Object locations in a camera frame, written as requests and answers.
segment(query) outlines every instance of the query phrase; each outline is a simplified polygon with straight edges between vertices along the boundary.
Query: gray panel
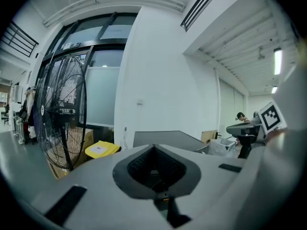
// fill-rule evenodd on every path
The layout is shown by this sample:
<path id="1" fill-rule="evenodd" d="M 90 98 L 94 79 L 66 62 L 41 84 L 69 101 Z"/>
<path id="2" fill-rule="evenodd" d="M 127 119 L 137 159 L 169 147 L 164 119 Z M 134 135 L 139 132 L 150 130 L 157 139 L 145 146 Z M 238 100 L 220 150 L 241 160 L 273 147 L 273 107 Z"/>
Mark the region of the gray panel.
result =
<path id="1" fill-rule="evenodd" d="M 187 135 L 182 131 L 148 131 L 135 132 L 133 147 L 148 144 L 165 144 L 171 147 L 189 151 L 196 151 L 206 145 L 196 138 Z"/>
<path id="2" fill-rule="evenodd" d="M 176 199 L 180 212 L 196 218 L 210 207 L 240 175 L 218 168 L 221 163 L 243 166 L 245 160 L 200 155 L 163 145 L 164 148 L 194 161 L 201 169 L 201 180 L 189 196 Z M 87 192 L 71 213 L 63 227 L 67 229 L 171 229 L 154 206 L 153 200 L 133 199 L 115 184 L 112 171 L 125 157 L 145 146 L 128 149 L 105 158 L 91 160 L 50 187 L 32 205 L 45 214 L 73 185 L 87 188 Z"/>

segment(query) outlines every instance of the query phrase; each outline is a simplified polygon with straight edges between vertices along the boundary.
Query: white wall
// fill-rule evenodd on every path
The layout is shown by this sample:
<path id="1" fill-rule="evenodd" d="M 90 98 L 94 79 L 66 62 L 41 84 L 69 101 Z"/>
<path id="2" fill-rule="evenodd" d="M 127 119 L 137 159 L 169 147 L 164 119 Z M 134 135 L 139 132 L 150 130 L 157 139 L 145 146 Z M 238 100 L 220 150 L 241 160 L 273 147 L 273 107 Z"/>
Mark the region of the white wall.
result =
<path id="1" fill-rule="evenodd" d="M 214 69 L 179 51 L 181 16 L 142 7 L 129 35 L 115 103 L 115 143 L 134 131 L 182 130 L 201 138 L 217 129 Z"/>
<path id="2" fill-rule="evenodd" d="M 22 72 L 24 72 L 24 70 L 20 68 L 6 64 L 5 61 L 0 61 L 0 69 L 2 70 L 0 78 L 12 81 L 22 74 Z"/>
<path id="3" fill-rule="evenodd" d="M 13 118 L 13 111 L 19 112 L 21 109 L 21 106 L 23 105 L 24 101 L 25 101 L 25 94 L 24 92 L 26 91 L 26 83 L 27 83 L 27 79 L 28 79 L 28 71 L 22 71 L 21 74 L 19 74 L 19 76 L 16 76 L 16 78 L 13 80 L 14 82 L 12 83 L 12 87 L 15 86 L 16 83 L 19 82 L 19 86 L 21 86 L 23 88 L 22 91 L 22 96 L 21 96 L 21 100 L 15 100 L 15 102 L 11 102 L 10 103 L 10 108 L 11 108 L 11 116 L 10 118 Z"/>
<path id="4" fill-rule="evenodd" d="M 272 95 L 255 95 L 248 97 L 248 112 L 245 114 L 249 120 L 253 118 L 254 112 L 260 111 L 260 109 L 264 108 L 267 104 L 272 101 Z"/>
<path id="5" fill-rule="evenodd" d="M 43 19 L 35 11 L 30 2 L 26 2 L 15 14 L 13 21 L 38 43 L 45 37 L 48 29 L 43 25 Z"/>

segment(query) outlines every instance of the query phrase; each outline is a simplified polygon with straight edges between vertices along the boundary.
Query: floor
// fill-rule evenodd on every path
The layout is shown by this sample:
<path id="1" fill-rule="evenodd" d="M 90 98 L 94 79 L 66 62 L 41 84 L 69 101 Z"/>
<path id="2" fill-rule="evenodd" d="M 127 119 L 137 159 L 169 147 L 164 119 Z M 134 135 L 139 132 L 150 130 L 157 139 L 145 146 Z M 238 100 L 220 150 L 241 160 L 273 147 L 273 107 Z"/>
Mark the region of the floor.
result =
<path id="1" fill-rule="evenodd" d="M 4 124 L 4 119 L 0 120 L 0 133 L 6 132 L 11 130 L 11 127 L 9 126 L 8 122 L 5 122 Z"/>
<path id="2" fill-rule="evenodd" d="M 0 123 L 0 169 L 10 188 L 27 202 L 56 183 L 43 151 L 34 145 L 19 145 L 9 126 Z"/>

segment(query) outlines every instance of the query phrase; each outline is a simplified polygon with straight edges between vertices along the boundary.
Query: gray surface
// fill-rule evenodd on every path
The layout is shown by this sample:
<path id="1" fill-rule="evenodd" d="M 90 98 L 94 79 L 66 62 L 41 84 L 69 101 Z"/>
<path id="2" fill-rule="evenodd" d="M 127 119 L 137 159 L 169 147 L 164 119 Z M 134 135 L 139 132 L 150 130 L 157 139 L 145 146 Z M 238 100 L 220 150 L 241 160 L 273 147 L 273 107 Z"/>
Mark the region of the gray surface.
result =
<path id="1" fill-rule="evenodd" d="M 243 169 L 220 197 L 210 206 L 202 208 L 193 221 L 178 229 L 235 229 L 237 217 L 257 178 L 263 151 L 264 147 L 252 149 Z"/>
<path id="2" fill-rule="evenodd" d="M 147 144 L 165 144 L 188 151 L 196 151 L 206 145 L 181 131 L 137 131 L 134 133 L 133 147 Z"/>
<path id="3" fill-rule="evenodd" d="M 72 185 L 88 190 L 64 224 L 68 229 L 171 229 L 152 200 L 129 198 L 115 184 L 114 166 L 139 148 L 91 160 L 72 171 L 48 191 L 38 196 L 32 205 L 46 213 Z M 189 196 L 176 199 L 180 212 L 195 218 L 210 207 L 238 177 L 238 173 L 218 168 L 221 163 L 242 166 L 245 160 L 198 154 L 163 145 L 166 149 L 193 160 L 201 169 L 201 180 Z"/>
<path id="4" fill-rule="evenodd" d="M 56 183 L 39 144 L 19 145 L 11 131 L 0 133 L 0 168 L 14 194 L 27 202 Z"/>
<path id="5" fill-rule="evenodd" d="M 0 120 L 0 133 L 10 131 L 11 127 L 8 122 L 4 124 L 4 119 Z"/>

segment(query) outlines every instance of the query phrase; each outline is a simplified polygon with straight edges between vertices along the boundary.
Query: chair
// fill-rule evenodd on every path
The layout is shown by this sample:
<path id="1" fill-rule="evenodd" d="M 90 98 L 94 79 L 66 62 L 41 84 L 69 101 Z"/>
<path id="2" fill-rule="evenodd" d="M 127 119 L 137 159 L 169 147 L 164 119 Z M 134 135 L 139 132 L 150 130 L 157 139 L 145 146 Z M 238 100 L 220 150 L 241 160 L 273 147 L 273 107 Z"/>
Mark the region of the chair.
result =
<path id="1" fill-rule="evenodd" d="M 7 122 L 9 124 L 9 109 L 10 105 L 5 106 L 4 124 Z"/>

